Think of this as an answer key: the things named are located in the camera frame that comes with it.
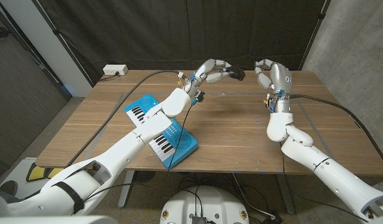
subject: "wooden table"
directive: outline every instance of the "wooden table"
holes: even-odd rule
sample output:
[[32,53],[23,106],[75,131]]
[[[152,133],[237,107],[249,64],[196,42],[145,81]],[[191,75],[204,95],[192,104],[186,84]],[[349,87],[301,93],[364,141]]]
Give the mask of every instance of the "wooden table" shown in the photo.
[[[130,70],[125,76],[100,82],[84,99],[50,144],[36,160],[42,167],[64,167],[111,113],[120,96],[128,92],[151,70]],[[253,71],[246,71],[240,82],[225,78],[219,83],[204,83],[203,103],[195,105],[187,118],[186,129],[198,140],[199,147],[173,171],[244,172],[277,174],[283,172],[281,150],[269,140],[266,128],[269,113]],[[336,102],[312,72],[293,72],[293,92]],[[97,142],[91,143],[77,161],[106,151],[135,126],[123,108],[150,93],[164,100],[179,87],[173,73],[146,80],[114,115]],[[307,132],[320,150],[357,175],[383,175],[383,160],[364,132],[345,112],[333,106],[298,99],[291,101],[294,125]],[[182,124],[185,112],[176,118]],[[311,174],[292,161],[285,160],[289,174]],[[127,167],[129,170],[166,170],[154,151],[146,146]]]

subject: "table leg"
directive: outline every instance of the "table leg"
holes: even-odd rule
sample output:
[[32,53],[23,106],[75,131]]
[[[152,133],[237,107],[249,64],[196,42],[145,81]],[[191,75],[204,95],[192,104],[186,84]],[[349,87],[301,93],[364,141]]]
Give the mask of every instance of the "table leg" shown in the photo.
[[276,180],[280,186],[281,194],[283,195],[286,212],[290,215],[295,214],[295,206],[292,201],[290,188],[286,184],[285,176],[283,174],[277,174]]
[[[134,170],[128,170],[126,171],[125,175],[125,181],[123,181],[124,184],[130,184],[131,180],[133,179],[133,174],[135,174]],[[118,207],[123,208],[126,205],[127,198],[130,193],[130,185],[126,185],[122,187],[121,195],[119,196],[119,201],[118,201]]]

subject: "concrete wall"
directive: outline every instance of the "concrete wall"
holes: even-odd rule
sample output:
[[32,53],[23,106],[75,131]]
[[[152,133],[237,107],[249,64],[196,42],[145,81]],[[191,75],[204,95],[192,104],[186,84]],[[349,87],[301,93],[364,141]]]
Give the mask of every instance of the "concrete wall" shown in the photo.
[[303,70],[317,74],[383,152],[383,1],[332,0]]
[[31,0],[1,0],[18,26],[72,96],[87,96],[92,86]]

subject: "gray wall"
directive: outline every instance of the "gray wall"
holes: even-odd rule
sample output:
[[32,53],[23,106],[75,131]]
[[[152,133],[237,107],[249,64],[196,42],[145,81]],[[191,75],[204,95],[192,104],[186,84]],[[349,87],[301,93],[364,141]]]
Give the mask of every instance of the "gray wall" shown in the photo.
[[383,1],[332,0],[303,70],[317,74],[383,152]]

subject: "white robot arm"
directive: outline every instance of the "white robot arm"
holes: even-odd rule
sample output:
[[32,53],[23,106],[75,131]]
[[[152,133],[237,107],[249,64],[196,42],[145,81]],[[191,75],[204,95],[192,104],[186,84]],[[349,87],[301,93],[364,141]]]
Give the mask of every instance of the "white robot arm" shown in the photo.
[[[270,78],[262,69],[270,68]],[[255,62],[259,85],[273,90],[267,135],[272,141],[284,141],[282,152],[309,168],[356,215],[368,222],[383,222],[383,192],[371,187],[332,158],[313,146],[313,139],[292,125],[290,108],[291,72],[270,60]]]
[[[218,65],[231,72],[230,76],[242,80],[244,71],[235,69],[227,62],[210,59],[196,71],[195,79],[179,73],[185,89],[175,89],[162,103],[146,113],[144,123],[120,139],[103,154],[78,162],[59,172],[41,189],[40,193],[18,203],[0,205],[0,217],[40,217],[57,215],[86,215],[101,202],[108,193],[103,190],[111,186],[122,170],[152,139],[159,136],[193,99],[202,101],[204,92],[198,87],[207,74]],[[86,170],[93,167],[94,173]]]

